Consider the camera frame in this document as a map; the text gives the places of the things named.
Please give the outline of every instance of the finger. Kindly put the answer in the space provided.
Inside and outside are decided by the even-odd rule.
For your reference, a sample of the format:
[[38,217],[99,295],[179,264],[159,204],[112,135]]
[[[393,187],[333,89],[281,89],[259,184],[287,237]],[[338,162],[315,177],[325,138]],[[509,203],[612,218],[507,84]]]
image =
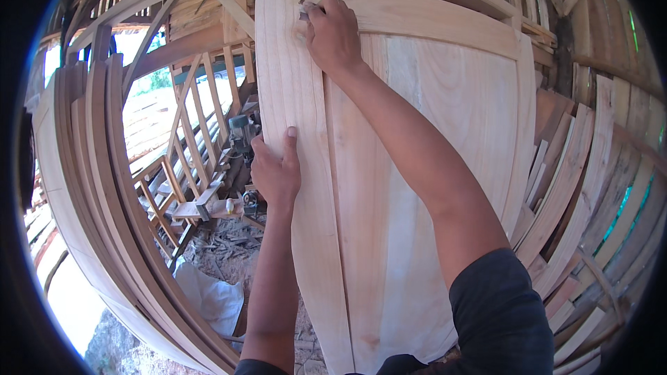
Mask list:
[[296,153],[296,127],[290,126],[283,135],[283,161],[288,164],[298,164]]
[[264,143],[264,137],[262,135],[253,137],[252,141],[250,141],[250,146],[252,146],[253,151],[255,151],[255,155],[262,156],[269,154],[269,148]]
[[326,15],[322,11],[321,7],[314,4],[313,2],[304,2],[304,10],[308,14],[308,19],[310,23],[318,26],[322,21],[326,19]]
[[321,0],[318,5],[324,9],[326,14],[340,11],[338,0]]
[[310,46],[313,44],[315,39],[315,27],[312,23],[308,22],[308,30],[305,32],[305,45],[310,49]]

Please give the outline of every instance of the dark shirt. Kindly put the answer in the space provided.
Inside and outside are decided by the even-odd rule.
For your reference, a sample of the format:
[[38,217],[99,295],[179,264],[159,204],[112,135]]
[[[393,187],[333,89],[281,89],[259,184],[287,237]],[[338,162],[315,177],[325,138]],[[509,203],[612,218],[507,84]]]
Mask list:
[[[411,355],[388,358],[378,375],[551,374],[554,336],[542,299],[511,249],[498,249],[470,264],[450,288],[461,357],[422,364]],[[271,364],[244,359],[235,375],[286,375]]]

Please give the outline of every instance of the wooden door panel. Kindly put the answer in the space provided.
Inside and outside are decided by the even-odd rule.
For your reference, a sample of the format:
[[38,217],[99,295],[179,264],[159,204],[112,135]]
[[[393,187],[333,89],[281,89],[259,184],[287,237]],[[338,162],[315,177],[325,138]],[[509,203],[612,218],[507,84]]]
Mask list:
[[[532,153],[534,104],[521,107],[534,100],[529,40],[439,0],[345,1],[364,61],[452,143],[511,234]],[[255,20],[265,141],[281,154],[284,130],[298,128],[292,248],[306,308],[331,373],[374,373],[401,353],[428,362],[456,339],[433,224],[354,103],[310,60],[298,2],[257,0]],[[410,148],[404,156],[420,162]]]

